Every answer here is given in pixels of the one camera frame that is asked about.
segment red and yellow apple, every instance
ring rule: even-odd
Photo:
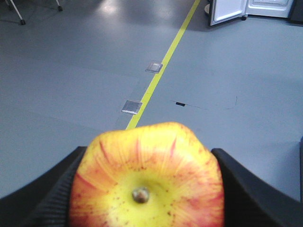
[[[219,165],[175,122],[105,132],[88,146],[71,190],[70,227],[222,227]]]

